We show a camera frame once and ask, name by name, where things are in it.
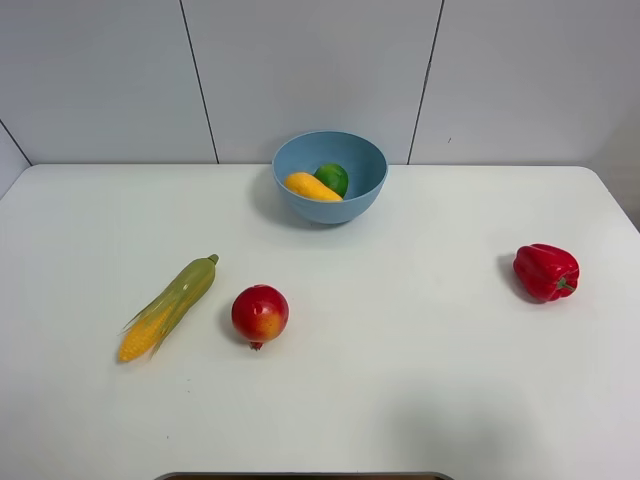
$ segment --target pepper stem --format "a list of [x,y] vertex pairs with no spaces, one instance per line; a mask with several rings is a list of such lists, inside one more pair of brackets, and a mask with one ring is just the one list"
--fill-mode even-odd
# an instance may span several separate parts
[[567,290],[570,290],[572,292],[576,291],[575,288],[573,288],[571,285],[567,283],[567,279],[564,277],[562,277],[556,284],[556,290],[560,290],[561,288],[566,288]]

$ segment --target fake fruit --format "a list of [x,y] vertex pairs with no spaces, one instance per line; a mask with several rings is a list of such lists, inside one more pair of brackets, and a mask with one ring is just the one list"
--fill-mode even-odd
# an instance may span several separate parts
[[347,171],[337,163],[327,163],[316,170],[313,174],[326,187],[330,188],[344,198],[349,187],[349,176]]
[[293,193],[312,200],[320,200],[321,202],[342,201],[340,195],[326,187],[313,175],[305,172],[292,173],[285,179],[284,186]]
[[287,326],[289,305],[275,288],[256,285],[238,295],[231,308],[236,330],[249,340],[253,350],[276,338]]
[[216,278],[218,256],[198,258],[187,265],[164,291],[125,326],[118,361],[129,362],[153,347],[152,355],[200,300]]
[[568,297],[578,288],[578,261],[569,252],[551,245],[520,247],[513,269],[527,291],[541,302]]

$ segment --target white wall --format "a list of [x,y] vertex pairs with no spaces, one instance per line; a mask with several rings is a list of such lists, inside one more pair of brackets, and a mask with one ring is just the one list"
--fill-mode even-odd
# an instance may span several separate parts
[[406,163],[440,0],[185,0],[221,162],[345,130]]
[[0,198],[28,167],[24,156],[0,123]]
[[640,2],[446,0],[411,163],[584,164],[640,220]]
[[33,162],[215,161],[177,0],[0,10],[0,117]]
[[[342,129],[408,157],[440,0],[184,0],[222,162]],[[412,163],[594,168],[640,222],[640,1],[446,0]],[[5,0],[34,163],[214,162],[179,0]]]

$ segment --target yellow mango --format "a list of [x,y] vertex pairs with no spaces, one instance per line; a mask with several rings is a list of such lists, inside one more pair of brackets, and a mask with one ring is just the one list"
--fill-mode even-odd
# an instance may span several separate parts
[[320,200],[321,202],[342,201],[340,195],[309,173],[292,173],[284,181],[284,186],[293,193],[312,200]]

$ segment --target toy vegetable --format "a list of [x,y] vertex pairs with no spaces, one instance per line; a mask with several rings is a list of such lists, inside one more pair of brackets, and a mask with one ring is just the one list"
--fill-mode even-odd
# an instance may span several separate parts
[[513,269],[527,291],[541,302],[568,297],[578,288],[577,260],[551,245],[534,243],[520,247]]

